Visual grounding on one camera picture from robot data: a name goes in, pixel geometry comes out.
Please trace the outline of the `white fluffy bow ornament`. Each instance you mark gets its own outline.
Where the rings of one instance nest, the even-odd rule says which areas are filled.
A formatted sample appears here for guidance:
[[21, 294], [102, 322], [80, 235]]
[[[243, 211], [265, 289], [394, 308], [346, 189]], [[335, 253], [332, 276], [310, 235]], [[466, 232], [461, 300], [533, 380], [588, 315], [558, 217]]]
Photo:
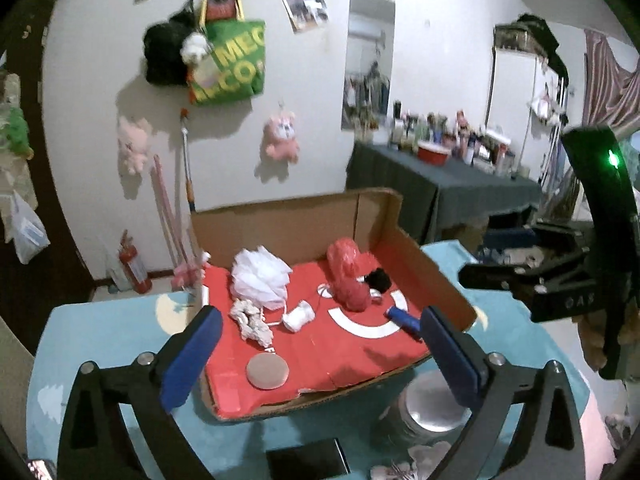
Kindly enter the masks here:
[[431, 477], [437, 466], [450, 451], [451, 444], [439, 441], [433, 445], [416, 445], [408, 449], [409, 463], [378, 465], [370, 470], [371, 480], [425, 480]]

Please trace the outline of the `round beige powder puff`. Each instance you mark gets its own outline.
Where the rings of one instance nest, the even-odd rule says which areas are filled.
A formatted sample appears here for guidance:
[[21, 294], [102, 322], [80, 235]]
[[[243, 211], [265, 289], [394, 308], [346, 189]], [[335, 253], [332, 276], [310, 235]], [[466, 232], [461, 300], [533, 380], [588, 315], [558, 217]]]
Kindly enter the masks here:
[[288, 381], [290, 369], [282, 356], [262, 352], [253, 356], [245, 367], [248, 382], [260, 390], [274, 390]]

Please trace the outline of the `black velvet scrunchie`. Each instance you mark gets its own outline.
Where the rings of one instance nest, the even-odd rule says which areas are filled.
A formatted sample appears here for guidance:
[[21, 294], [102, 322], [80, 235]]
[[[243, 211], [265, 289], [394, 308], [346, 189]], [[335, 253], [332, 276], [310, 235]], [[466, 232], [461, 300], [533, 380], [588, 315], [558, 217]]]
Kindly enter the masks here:
[[363, 281], [368, 284], [370, 289], [374, 289], [380, 294], [385, 294], [392, 287], [392, 280], [383, 268], [377, 268], [367, 274]]

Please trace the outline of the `white mesh bath pouf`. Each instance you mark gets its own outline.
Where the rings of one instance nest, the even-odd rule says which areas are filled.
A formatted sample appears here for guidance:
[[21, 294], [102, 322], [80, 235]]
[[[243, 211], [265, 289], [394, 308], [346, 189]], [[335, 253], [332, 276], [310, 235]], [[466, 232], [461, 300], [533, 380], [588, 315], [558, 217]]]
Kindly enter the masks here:
[[288, 302], [288, 284], [293, 269], [264, 246], [242, 249], [234, 257], [231, 292], [257, 307], [275, 311]]

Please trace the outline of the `red knitted ball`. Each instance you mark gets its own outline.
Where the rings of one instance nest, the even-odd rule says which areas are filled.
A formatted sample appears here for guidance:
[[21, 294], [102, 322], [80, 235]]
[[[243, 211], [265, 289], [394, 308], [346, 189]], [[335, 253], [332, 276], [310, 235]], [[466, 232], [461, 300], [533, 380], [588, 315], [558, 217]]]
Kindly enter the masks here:
[[350, 312], [363, 312], [372, 304], [370, 287], [356, 278], [341, 276], [332, 283], [335, 301]]

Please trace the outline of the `white cloth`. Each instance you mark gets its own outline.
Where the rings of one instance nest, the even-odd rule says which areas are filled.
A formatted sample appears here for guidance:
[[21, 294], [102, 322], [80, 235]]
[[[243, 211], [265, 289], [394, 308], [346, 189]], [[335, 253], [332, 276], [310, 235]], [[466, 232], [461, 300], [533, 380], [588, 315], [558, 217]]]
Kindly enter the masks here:
[[282, 316], [282, 324], [289, 332], [298, 333], [315, 318], [314, 308], [308, 301], [303, 300], [293, 310]]

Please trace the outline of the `coral knitted pouf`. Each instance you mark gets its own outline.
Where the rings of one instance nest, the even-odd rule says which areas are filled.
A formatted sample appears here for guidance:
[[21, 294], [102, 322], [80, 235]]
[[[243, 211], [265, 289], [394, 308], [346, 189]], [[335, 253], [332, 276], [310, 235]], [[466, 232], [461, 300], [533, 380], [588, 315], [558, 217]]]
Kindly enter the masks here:
[[360, 275], [358, 259], [360, 250], [352, 238], [343, 237], [326, 250], [326, 261], [331, 273], [331, 283], [356, 280]]

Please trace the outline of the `large glass jar dark contents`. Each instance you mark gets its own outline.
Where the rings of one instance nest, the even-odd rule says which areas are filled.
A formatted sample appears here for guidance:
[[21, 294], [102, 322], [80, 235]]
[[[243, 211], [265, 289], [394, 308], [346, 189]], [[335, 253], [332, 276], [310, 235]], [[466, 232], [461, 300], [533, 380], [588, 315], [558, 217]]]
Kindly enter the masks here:
[[390, 440], [415, 445], [455, 437], [471, 416], [460, 405], [444, 375], [430, 370], [419, 375], [390, 404], [385, 417]]

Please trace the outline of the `dark green covered side table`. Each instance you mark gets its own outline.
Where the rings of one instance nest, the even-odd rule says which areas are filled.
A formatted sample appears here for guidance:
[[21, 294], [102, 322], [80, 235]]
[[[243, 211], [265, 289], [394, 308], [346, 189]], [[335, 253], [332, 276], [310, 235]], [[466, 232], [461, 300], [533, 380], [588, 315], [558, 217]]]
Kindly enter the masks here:
[[442, 230], [458, 224], [535, 207], [542, 197], [532, 180], [485, 174], [452, 158], [433, 166], [388, 146], [361, 142], [354, 144], [347, 164], [346, 188], [398, 192], [398, 224], [421, 245], [439, 240]]

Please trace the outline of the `white refrigerator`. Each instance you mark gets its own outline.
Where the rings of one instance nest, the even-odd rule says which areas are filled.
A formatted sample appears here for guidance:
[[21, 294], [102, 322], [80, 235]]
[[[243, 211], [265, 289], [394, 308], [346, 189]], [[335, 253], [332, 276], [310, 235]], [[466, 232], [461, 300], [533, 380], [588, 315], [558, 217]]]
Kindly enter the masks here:
[[540, 56], [495, 48], [486, 126], [511, 140], [516, 168], [547, 180], [564, 110], [560, 76]]

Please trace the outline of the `red fire extinguisher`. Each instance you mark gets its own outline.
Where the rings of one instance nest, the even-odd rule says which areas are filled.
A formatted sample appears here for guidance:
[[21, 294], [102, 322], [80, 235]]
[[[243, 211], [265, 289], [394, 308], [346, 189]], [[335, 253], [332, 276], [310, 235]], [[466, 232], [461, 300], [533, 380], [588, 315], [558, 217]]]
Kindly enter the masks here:
[[122, 232], [119, 242], [118, 258], [124, 268], [132, 288], [140, 295], [149, 292], [152, 281], [128, 231]]

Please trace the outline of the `red bowl on side table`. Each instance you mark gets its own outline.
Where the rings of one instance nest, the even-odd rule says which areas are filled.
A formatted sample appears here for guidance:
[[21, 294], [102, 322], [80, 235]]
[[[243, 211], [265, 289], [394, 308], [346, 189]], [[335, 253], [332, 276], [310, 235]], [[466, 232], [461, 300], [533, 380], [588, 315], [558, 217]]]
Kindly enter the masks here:
[[419, 141], [416, 154], [422, 162], [441, 167], [446, 164], [446, 161], [451, 155], [451, 150], [450, 148], [445, 148], [442, 144], [431, 141]]

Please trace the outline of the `plastic bag on door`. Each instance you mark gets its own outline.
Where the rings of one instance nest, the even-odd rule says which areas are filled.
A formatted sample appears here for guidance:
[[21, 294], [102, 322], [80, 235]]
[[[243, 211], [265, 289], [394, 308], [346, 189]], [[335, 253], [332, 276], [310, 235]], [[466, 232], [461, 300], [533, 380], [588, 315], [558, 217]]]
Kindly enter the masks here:
[[32, 258], [50, 245], [48, 234], [38, 214], [17, 192], [14, 192], [12, 197], [11, 236], [17, 259], [21, 264], [29, 264]]

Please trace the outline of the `black square box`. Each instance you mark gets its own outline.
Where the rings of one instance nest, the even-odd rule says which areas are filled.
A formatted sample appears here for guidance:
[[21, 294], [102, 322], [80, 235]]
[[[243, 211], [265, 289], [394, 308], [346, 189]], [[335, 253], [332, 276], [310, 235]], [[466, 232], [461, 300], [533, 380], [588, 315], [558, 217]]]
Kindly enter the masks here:
[[270, 450], [266, 459], [273, 480], [324, 480], [350, 474], [337, 438]]

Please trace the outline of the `cardboard box red interior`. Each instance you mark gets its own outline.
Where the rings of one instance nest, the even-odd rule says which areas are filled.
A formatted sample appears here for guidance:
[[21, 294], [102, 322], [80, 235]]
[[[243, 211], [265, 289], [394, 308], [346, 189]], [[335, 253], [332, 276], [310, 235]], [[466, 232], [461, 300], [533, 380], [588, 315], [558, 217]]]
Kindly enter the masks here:
[[[357, 391], [425, 361], [430, 352], [385, 316], [398, 307], [413, 316], [438, 307], [458, 330], [476, 320], [474, 309], [438, 265], [398, 224], [401, 196], [389, 188], [273, 200], [192, 214], [192, 238], [210, 255], [201, 281], [204, 304], [224, 319], [221, 340], [201, 377], [205, 405], [225, 422], [273, 416]], [[359, 247], [359, 271], [383, 268], [392, 287], [363, 312], [348, 312], [331, 296], [326, 250], [340, 238]], [[273, 349], [288, 363], [288, 381], [260, 390], [245, 367], [262, 347], [240, 337], [229, 316], [233, 304], [231, 269], [242, 249], [264, 246], [293, 272], [288, 302], [269, 311]], [[306, 300], [316, 318], [298, 333], [282, 316]]]

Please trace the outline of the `green plush frog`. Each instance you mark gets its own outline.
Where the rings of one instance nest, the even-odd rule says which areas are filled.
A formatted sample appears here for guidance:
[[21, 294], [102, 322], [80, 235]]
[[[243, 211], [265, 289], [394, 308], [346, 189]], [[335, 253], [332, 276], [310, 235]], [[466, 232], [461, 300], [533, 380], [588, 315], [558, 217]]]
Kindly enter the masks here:
[[14, 155], [31, 160], [34, 151], [29, 144], [29, 126], [19, 107], [9, 107], [1, 115], [1, 140]]

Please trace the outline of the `green tote bag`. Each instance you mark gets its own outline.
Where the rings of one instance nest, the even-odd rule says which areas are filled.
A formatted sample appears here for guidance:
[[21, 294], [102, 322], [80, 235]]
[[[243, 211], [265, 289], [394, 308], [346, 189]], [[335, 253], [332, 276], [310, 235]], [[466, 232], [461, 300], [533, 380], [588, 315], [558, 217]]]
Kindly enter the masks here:
[[202, 0], [181, 57], [195, 105], [249, 100], [264, 91], [266, 23], [249, 20], [242, 0]]

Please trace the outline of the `pink plush bear on wall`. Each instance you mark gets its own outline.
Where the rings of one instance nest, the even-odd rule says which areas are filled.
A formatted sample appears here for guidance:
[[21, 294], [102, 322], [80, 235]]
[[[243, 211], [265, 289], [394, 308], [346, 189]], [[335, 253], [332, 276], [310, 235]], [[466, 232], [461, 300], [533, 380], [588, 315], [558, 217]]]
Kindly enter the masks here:
[[144, 118], [133, 122], [125, 116], [118, 118], [118, 154], [126, 174], [142, 174], [149, 159], [152, 131], [152, 125]]

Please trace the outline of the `wall mirror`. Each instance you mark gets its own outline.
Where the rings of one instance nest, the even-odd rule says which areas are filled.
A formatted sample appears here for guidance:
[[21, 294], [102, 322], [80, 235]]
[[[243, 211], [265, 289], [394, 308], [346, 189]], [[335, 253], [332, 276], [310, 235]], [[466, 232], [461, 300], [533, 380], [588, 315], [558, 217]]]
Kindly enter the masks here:
[[396, 4], [349, 0], [342, 129], [378, 127], [388, 112]]

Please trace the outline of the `pink plush toy on wall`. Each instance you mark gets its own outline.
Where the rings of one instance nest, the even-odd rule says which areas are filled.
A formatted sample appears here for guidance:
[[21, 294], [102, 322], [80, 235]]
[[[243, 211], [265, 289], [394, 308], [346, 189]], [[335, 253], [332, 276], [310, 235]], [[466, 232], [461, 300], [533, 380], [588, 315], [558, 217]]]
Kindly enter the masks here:
[[299, 144], [295, 132], [295, 114], [281, 110], [265, 124], [264, 144], [266, 155], [276, 162], [296, 164]]

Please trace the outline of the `black plush bag on wall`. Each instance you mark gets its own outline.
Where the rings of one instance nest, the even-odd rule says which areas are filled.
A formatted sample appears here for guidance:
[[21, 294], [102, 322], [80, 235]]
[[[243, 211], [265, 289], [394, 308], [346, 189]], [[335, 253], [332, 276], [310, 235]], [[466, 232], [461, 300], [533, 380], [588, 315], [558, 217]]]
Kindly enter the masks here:
[[160, 87], [185, 87], [188, 66], [181, 49], [196, 31], [194, 0], [186, 0], [167, 21], [150, 26], [143, 36], [145, 80]]

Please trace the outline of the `photo poster on wall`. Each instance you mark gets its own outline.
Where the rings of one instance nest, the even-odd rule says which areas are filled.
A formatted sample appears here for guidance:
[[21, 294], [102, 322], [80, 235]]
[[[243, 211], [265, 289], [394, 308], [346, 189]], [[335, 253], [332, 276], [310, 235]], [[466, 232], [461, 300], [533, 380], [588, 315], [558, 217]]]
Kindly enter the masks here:
[[281, 0], [293, 32], [300, 34], [329, 21], [326, 0]]

